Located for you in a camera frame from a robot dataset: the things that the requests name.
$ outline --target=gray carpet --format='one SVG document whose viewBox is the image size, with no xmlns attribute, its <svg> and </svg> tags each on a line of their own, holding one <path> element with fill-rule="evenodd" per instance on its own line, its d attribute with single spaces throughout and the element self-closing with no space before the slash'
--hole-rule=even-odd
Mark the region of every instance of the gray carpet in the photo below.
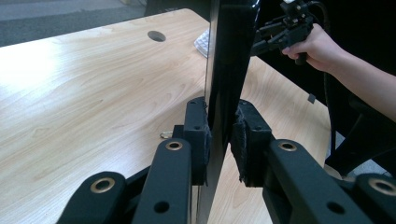
<svg viewBox="0 0 396 224">
<path fill-rule="evenodd" d="M 9 7 L 4 2 L 1 2 L 1 4 L 0 7 Z M 18 7 L 18 9 L 28 10 L 29 8 Z M 143 17 L 145 10 L 146 8 L 143 5 L 133 5 L 132 7 L 124 6 L 98 10 L 80 9 L 67 14 L 16 20 L 5 18 L 0 21 L 0 47 L 140 18 Z M 9 13 L 9 16 L 15 17 L 18 15 Z"/>
</svg>

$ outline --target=light wood tabletop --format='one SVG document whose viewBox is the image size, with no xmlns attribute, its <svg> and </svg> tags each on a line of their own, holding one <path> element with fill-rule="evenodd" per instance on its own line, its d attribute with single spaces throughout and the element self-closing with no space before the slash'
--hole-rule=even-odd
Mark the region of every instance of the light wood tabletop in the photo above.
<svg viewBox="0 0 396 224">
<path fill-rule="evenodd" d="M 149 166 L 160 133 L 204 95 L 206 59 L 193 42 L 208 26 L 182 9 L 0 48 L 0 223 L 55 223 L 89 176 Z M 242 99 L 275 138 L 299 142 L 323 164 L 328 112 L 307 98 L 252 58 Z M 271 223 L 261 189 L 238 176 L 228 153 L 209 223 Z"/>
</svg>

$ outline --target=metal ring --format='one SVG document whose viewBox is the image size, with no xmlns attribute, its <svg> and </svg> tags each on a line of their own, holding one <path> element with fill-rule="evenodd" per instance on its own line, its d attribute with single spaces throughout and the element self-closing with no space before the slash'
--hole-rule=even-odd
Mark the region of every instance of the metal ring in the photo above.
<svg viewBox="0 0 396 224">
<path fill-rule="evenodd" d="M 169 150 L 176 151 L 183 148 L 183 144 L 181 144 L 180 142 L 170 142 L 166 144 L 166 148 Z"/>
<path fill-rule="evenodd" d="M 297 146 L 295 146 L 292 143 L 288 143 L 288 142 L 281 142 L 278 145 L 280 148 L 282 148 L 285 151 L 295 151 L 297 150 Z"/>
<path fill-rule="evenodd" d="M 168 138 L 172 137 L 172 134 L 173 134 L 173 132 L 163 132 L 163 133 L 160 133 L 160 137 L 162 139 L 168 139 Z"/>
<path fill-rule="evenodd" d="M 369 185 L 373 188 L 376 189 L 377 191 L 389 195 L 389 196 L 396 196 L 396 186 L 394 186 L 392 183 L 389 183 L 386 180 L 383 179 L 377 179 L 377 178 L 370 178 L 369 179 Z"/>
<path fill-rule="evenodd" d="M 96 180 L 91 184 L 91 191 L 93 193 L 105 193 L 114 187 L 116 181 L 111 177 L 104 177 Z"/>
</svg>

